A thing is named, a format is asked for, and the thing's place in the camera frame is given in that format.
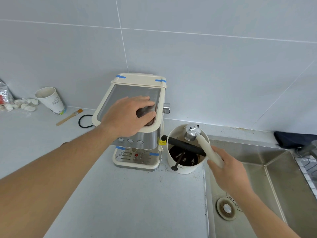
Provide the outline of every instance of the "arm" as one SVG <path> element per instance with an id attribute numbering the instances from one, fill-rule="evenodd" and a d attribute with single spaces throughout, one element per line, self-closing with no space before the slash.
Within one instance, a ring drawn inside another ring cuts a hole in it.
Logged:
<path id="1" fill-rule="evenodd" d="M 0 180 L 0 237 L 43 237 L 81 180 L 105 149 L 152 120 L 138 118 L 149 97 L 118 100 L 101 124 Z"/>
<path id="2" fill-rule="evenodd" d="M 243 164 L 223 149 L 215 146 L 212 146 L 212 149 L 224 160 L 223 168 L 219 168 L 211 160 L 207 161 L 217 184 L 239 204 L 256 236 L 258 238 L 299 238 L 253 192 Z"/>

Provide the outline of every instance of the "black cloth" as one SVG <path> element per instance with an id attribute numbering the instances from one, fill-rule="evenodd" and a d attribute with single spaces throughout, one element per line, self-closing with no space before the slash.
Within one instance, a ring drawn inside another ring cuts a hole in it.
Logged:
<path id="1" fill-rule="evenodd" d="M 294 134 L 286 132 L 274 132 L 276 141 L 281 148 L 299 148 L 306 146 L 311 141 L 317 140 L 317 135 Z"/>

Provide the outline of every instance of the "black rubber band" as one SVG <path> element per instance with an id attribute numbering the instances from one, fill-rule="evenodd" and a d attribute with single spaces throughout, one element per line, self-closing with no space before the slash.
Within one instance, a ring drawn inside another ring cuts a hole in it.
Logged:
<path id="1" fill-rule="evenodd" d="M 91 114 L 85 114 L 85 115 L 81 116 L 81 117 L 79 118 L 79 120 L 78 120 L 78 125 L 79 125 L 81 128 L 90 128 L 90 127 L 93 127 L 93 125 L 86 126 L 86 127 L 80 125 L 80 120 L 81 120 L 83 117 L 85 117 L 85 116 L 92 116 L 92 115 L 91 115 Z"/>

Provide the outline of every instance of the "drip tray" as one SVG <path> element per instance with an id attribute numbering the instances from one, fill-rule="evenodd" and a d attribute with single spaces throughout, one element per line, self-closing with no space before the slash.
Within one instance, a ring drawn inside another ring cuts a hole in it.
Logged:
<path id="1" fill-rule="evenodd" d="M 117 167 L 155 171 L 159 167 L 161 151 L 116 146 L 113 163 Z"/>

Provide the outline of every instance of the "white countertop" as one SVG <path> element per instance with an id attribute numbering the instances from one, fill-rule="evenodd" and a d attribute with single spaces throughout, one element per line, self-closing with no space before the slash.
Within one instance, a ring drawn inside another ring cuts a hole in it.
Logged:
<path id="1" fill-rule="evenodd" d="M 0 112 L 0 178 L 92 128 L 80 128 L 68 107 L 56 116 L 40 104 L 35 112 Z M 185 121 L 165 119 L 164 134 Z M 82 125 L 90 125 L 90 117 Z M 215 125 L 201 126 L 209 135 L 275 142 L 273 133 Z M 110 146 L 84 177 L 51 228 L 49 237 L 208 237 L 204 175 L 201 166 L 181 175 L 171 170 L 166 152 L 155 172 L 118 168 Z"/>

